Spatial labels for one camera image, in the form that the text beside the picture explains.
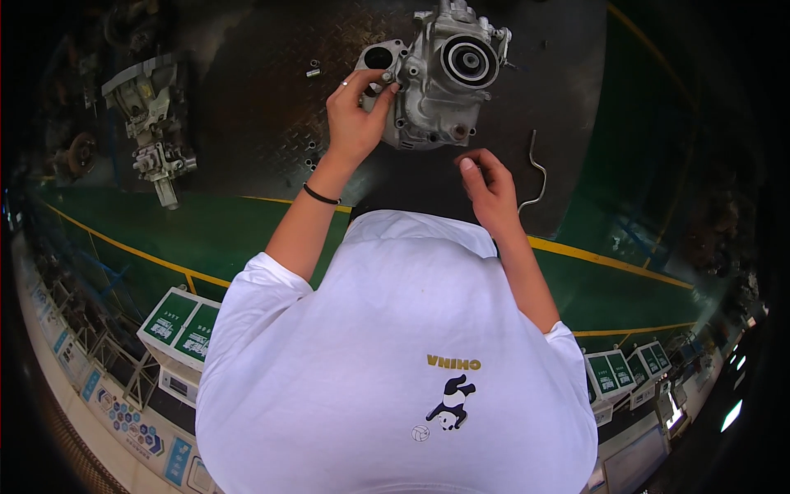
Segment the person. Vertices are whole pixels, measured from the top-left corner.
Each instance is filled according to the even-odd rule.
[[[577,494],[597,453],[585,365],[496,156],[455,160],[482,228],[370,211],[307,284],[381,139],[397,84],[370,113],[358,100],[382,72],[329,96],[326,154],[225,294],[197,396],[202,460],[228,494]]]

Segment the light fixture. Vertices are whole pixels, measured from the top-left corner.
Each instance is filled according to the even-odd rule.
[[[680,417],[683,416],[683,411],[678,408],[675,404],[675,399],[672,397],[672,393],[669,394],[669,402],[672,404],[672,417],[667,420],[667,430],[671,429],[675,422],[680,420]]]
[[[729,427],[730,424],[735,422],[735,419],[738,418],[738,415],[740,415],[740,406],[742,404],[743,404],[743,400],[740,400],[739,402],[737,402],[735,404],[735,406],[732,408],[732,410],[730,410],[730,413],[728,413],[727,416],[724,418],[724,423],[721,425],[721,431],[720,432],[724,432],[724,430],[727,427]]]

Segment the black hair tie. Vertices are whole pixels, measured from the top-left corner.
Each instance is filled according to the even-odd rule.
[[[321,201],[321,202],[325,202],[325,203],[327,203],[327,204],[333,204],[333,205],[337,206],[337,205],[339,205],[339,204],[340,204],[340,201],[342,200],[342,198],[340,198],[340,199],[337,199],[337,200],[334,200],[334,199],[329,199],[329,198],[325,198],[324,196],[320,195],[318,192],[314,191],[313,189],[310,189],[310,188],[307,186],[307,182],[305,182],[305,183],[304,183],[304,185],[302,185],[302,188],[303,188],[303,189],[304,189],[304,191],[305,191],[305,192],[307,192],[307,193],[308,193],[308,194],[309,194],[309,195],[310,195],[310,196],[311,196],[313,199],[317,199],[317,200],[319,200],[319,201]]]

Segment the yellow floor line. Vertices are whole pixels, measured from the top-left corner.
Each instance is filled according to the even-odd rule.
[[[293,201],[290,199],[272,199],[272,198],[256,198],[253,195],[243,195],[241,196],[245,199],[257,199],[258,201],[269,201],[269,202],[282,202],[283,204],[293,204]],[[351,206],[335,206],[335,211],[340,211],[341,213],[351,213]]]
[[[134,255],[137,255],[139,257],[142,257],[143,259],[145,259],[147,261],[154,262],[155,264],[158,264],[160,266],[164,266],[164,267],[166,267],[168,269],[171,269],[171,270],[174,270],[174,271],[178,271],[179,273],[183,273],[186,276],[186,280],[189,283],[190,290],[192,291],[192,293],[196,292],[195,289],[194,289],[194,284],[192,283],[192,278],[197,278],[198,280],[207,281],[209,283],[213,283],[215,285],[223,286],[225,288],[227,288],[231,284],[230,281],[221,280],[221,279],[219,279],[217,277],[209,276],[208,274],[199,273],[199,272],[197,272],[195,270],[191,270],[189,268],[185,268],[184,266],[179,266],[178,264],[174,264],[173,262],[165,261],[164,259],[160,259],[160,258],[157,258],[157,257],[152,256],[150,254],[147,254],[147,253],[145,253],[143,251],[139,251],[138,249],[135,249],[134,247],[129,247],[128,245],[120,243],[117,240],[113,240],[110,237],[108,237],[108,236],[106,236],[106,235],[104,235],[102,233],[97,232],[93,228],[90,228],[88,225],[80,223],[79,221],[77,221],[74,218],[68,216],[67,214],[65,214],[64,212],[58,210],[57,208],[55,208],[53,206],[50,206],[46,202],[44,203],[44,205],[46,207],[48,207],[49,209],[51,209],[52,211],[54,211],[59,217],[65,218],[67,221],[70,221],[71,223],[73,223],[76,226],[82,228],[83,230],[85,230],[86,232],[90,233],[91,235],[96,236],[97,238],[100,238],[100,239],[104,240],[105,242],[107,242],[110,245],[113,245],[113,246],[121,249],[122,251],[129,252],[130,254],[134,254]],[[546,240],[536,239],[534,237],[529,237],[529,241],[530,241],[530,243],[538,243],[541,246],[543,246],[543,244],[542,244],[543,242],[549,243]],[[555,245],[560,246],[560,247],[566,247],[568,249],[573,249],[574,251],[585,252],[586,254],[596,256],[597,258],[601,258],[602,257],[602,256],[597,256],[595,254],[592,254],[591,252],[582,251],[581,249],[576,249],[575,247],[563,246],[562,244],[559,244],[559,243],[557,243]],[[615,262],[615,263],[620,262],[620,261],[617,261],[616,259],[610,259],[610,260],[612,262]],[[639,334],[639,333],[650,333],[650,332],[653,332],[653,331],[672,330],[672,329],[683,327],[683,326],[693,326],[694,324],[696,324],[696,322],[685,322],[683,324],[673,324],[673,325],[670,325],[670,326],[657,326],[657,327],[650,327],[650,328],[640,328],[640,329],[636,329],[636,330],[573,331],[573,334],[574,334],[574,336],[577,336],[577,337],[580,337],[580,338],[590,337],[590,336],[611,336],[611,335],[615,335],[615,334],[630,335],[630,334]]]
[[[104,235],[102,233],[97,232],[93,228],[90,228],[89,226],[80,223],[79,221],[77,221],[74,218],[66,215],[62,211],[59,211],[56,208],[48,205],[46,202],[44,204],[49,209],[52,209],[57,214],[59,214],[61,217],[63,217],[66,220],[74,223],[76,226],[82,228],[86,232],[94,235],[95,237],[104,240],[105,242],[109,243],[110,245],[116,246],[117,248],[121,249],[122,251],[129,252],[130,254],[134,254],[136,256],[142,257],[146,261],[150,261],[150,262],[153,262],[153,263],[158,264],[160,266],[164,266],[164,267],[166,267],[168,269],[171,269],[171,270],[174,270],[174,271],[178,271],[179,273],[191,276],[193,278],[197,278],[198,280],[203,280],[203,281],[207,281],[209,283],[213,283],[215,285],[224,286],[225,288],[227,288],[227,287],[229,287],[231,285],[230,281],[221,280],[221,279],[219,279],[217,277],[209,276],[208,274],[203,274],[203,273],[200,273],[198,271],[191,270],[189,268],[185,268],[184,266],[179,266],[178,264],[174,264],[173,262],[165,261],[164,259],[157,258],[155,256],[152,256],[152,255],[146,253],[146,252],[139,251],[138,249],[135,249],[134,247],[129,247],[128,245],[120,243],[117,240],[113,240],[110,237],[108,237],[108,236],[106,236],[106,235]]]
[[[164,267],[170,268],[171,270],[178,271],[179,273],[183,273],[185,275],[189,275],[191,277],[195,277],[198,280],[208,281],[209,283],[213,283],[213,284],[219,285],[219,286],[224,286],[225,288],[230,286],[230,282],[229,281],[221,280],[219,278],[216,278],[216,277],[213,277],[213,276],[209,276],[208,274],[203,274],[203,273],[200,273],[198,271],[191,270],[191,269],[185,268],[183,266],[179,266],[178,264],[174,264],[173,262],[165,261],[163,259],[154,257],[154,256],[152,256],[150,254],[147,254],[147,253],[143,252],[143,251],[139,251],[138,249],[135,249],[133,247],[129,247],[129,246],[123,244],[123,243],[120,243],[120,242],[118,242],[116,240],[113,240],[113,239],[111,239],[110,237],[108,237],[108,236],[106,236],[104,234],[98,233],[93,228],[90,228],[89,226],[80,223],[79,221],[73,219],[72,217],[69,217],[68,215],[66,215],[62,211],[56,209],[54,206],[50,206],[46,202],[44,204],[49,209],[52,209],[53,211],[55,211],[59,216],[61,216],[63,218],[66,218],[68,221],[74,223],[76,226],[84,229],[87,232],[92,233],[93,235],[95,235],[95,236],[99,237],[100,239],[104,240],[105,242],[111,243],[112,245],[116,246],[117,248],[119,248],[119,249],[121,249],[123,251],[130,252],[131,254],[138,255],[138,256],[140,256],[140,257],[142,257],[144,259],[147,259],[147,260],[149,260],[151,262],[159,264],[160,266],[164,266]],[[583,261],[592,262],[592,263],[595,263],[595,264],[601,264],[602,266],[609,266],[609,267],[615,268],[617,270],[627,271],[629,273],[633,273],[633,274],[637,274],[639,276],[652,278],[652,279],[658,280],[658,281],[663,281],[664,283],[669,283],[671,285],[676,285],[676,286],[683,287],[683,288],[688,288],[688,289],[693,288],[693,286],[689,285],[688,283],[684,283],[684,282],[682,282],[680,280],[676,280],[675,278],[671,278],[671,277],[665,276],[663,274],[654,273],[653,271],[649,271],[649,270],[643,269],[643,268],[641,268],[639,266],[634,266],[633,264],[628,264],[627,262],[618,261],[617,259],[609,258],[609,257],[603,256],[603,255],[593,254],[592,252],[588,252],[588,251],[585,251],[585,250],[582,250],[582,249],[577,249],[576,247],[571,247],[570,245],[563,245],[561,243],[551,242],[549,240],[539,239],[537,237],[532,237],[532,236],[530,236],[528,238],[529,238],[529,244],[532,245],[532,248],[533,249],[537,249],[539,251],[552,252],[554,254],[565,255],[565,256],[568,256],[568,257],[581,259]]]
[[[605,255],[593,254],[592,252],[577,249],[576,247],[571,247],[570,245],[551,242],[550,240],[539,239],[533,236],[529,237],[529,244],[532,245],[533,249],[537,249],[539,251],[553,252],[554,254],[566,255],[572,258],[594,262],[596,264],[601,264],[602,266],[615,268],[616,270],[628,271],[629,273],[638,274],[639,276],[663,281],[664,283],[669,283],[670,285],[688,288],[689,290],[694,287],[693,285],[689,285],[684,281],[676,280],[675,278],[666,276],[664,274],[656,273],[655,271],[650,271],[633,264],[628,264],[627,262],[609,258]]]
[[[693,326],[697,324],[696,321],[693,322],[684,322],[683,324],[670,324],[669,326],[656,326],[651,328],[639,328],[637,330],[600,330],[600,331],[571,331],[575,337],[584,338],[590,336],[615,336],[619,334],[640,334],[640,333],[652,333],[654,331],[665,331],[665,330],[674,330],[679,327],[684,326]]]
[[[672,66],[669,65],[669,62],[667,61],[667,58],[664,57],[664,54],[659,51],[658,47],[656,47],[652,41],[650,41],[650,38],[648,38],[647,35],[642,32],[642,30],[638,28],[637,25],[634,24],[631,19],[629,19],[620,9],[613,6],[611,3],[607,4],[607,9],[612,13],[612,15],[617,17],[620,22],[625,24],[626,27],[630,29],[632,33],[635,34],[636,37],[645,44],[645,46],[647,46],[648,50],[653,53],[653,56],[658,59],[659,64],[661,64],[664,70],[667,71],[669,77],[675,82],[675,85],[678,86],[678,90],[683,94],[683,97],[686,98],[691,106],[694,106],[694,98],[691,96],[691,92],[686,88],[686,85],[683,84],[683,81],[680,80],[680,77],[678,77],[678,74],[672,69]]]

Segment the aluminum gearbox casing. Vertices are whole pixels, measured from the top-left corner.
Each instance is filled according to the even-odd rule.
[[[137,140],[132,153],[140,179],[153,183],[160,204],[179,207],[174,180],[198,168],[186,141],[186,54],[167,54],[133,65],[102,85],[107,107]]]
[[[414,12],[414,19],[418,27],[411,46],[387,40],[360,55],[356,69],[390,73],[362,95],[362,107],[370,111],[374,93],[394,78],[401,89],[387,115],[384,142],[396,149],[467,146],[480,105],[491,99],[485,88],[507,62],[512,33],[477,17],[462,0],[441,0],[433,10]],[[492,39],[498,40],[496,51]]]

